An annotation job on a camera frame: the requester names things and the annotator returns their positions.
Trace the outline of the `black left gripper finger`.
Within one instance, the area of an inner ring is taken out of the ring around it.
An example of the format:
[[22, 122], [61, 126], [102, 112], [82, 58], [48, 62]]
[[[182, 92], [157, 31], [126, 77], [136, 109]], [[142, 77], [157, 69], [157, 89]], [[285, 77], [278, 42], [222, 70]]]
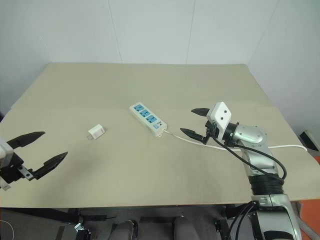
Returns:
[[19, 147], [23, 148], [33, 143], [44, 134], [45, 134], [44, 131], [34, 131], [31, 133], [27, 133], [27, 134], [23, 134], [18, 137], [15, 137], [6, 142], [7, 143], [6, 150], [14, 150]]
[[36, 180], [39, 180], [40, 178], [44, 177], [46, 174], [53, 171], [65, 159], [67, 154], [68, 152], [64, 152], [47, 160], [42, 167], [40, 167], [35, 171], [32, 171], [33, 178]]

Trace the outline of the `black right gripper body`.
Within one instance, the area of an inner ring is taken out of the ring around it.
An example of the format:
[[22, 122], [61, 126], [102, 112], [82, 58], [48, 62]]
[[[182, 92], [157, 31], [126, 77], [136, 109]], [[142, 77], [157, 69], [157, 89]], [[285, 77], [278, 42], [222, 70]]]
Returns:
[[206, 127], [206, 135], [204, 137], [205, 141], [208, 141], [209, 138], [213, 138], [214, 140], [218, 139], [220, 130], [217, 126], [217, 123], [215, 121], [213, 121], [212, 123], [208, 120], [205, 123], [205, 127]]

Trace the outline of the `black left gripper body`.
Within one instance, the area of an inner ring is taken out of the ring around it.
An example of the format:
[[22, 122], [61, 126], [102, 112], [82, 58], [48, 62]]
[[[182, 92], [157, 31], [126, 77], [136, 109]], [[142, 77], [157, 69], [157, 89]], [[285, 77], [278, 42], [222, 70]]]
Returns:
[[16, 153], [13, 154], [9, 165], [0, 169], [0, 176], [7, 184], [23, 178], [28, 181], [34, 179], [32, 170], [24, 166], [24, 161]]

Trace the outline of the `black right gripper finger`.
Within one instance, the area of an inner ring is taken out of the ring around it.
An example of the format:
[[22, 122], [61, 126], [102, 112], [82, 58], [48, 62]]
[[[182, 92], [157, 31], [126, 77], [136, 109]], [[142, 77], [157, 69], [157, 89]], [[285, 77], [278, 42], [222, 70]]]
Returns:
[[192, 113], [202, 117], [206, 117], [209, 111], [210, 111], [209, 108], [194, 108], [191, 110]]
[[208, 142], [208, 138], [206, 136], [200, 135], [193, 130], [187, 128], [180, 128], [180, 130], [187, 135], [189, 138], [201, 142], [202, 144], [206, 145]]

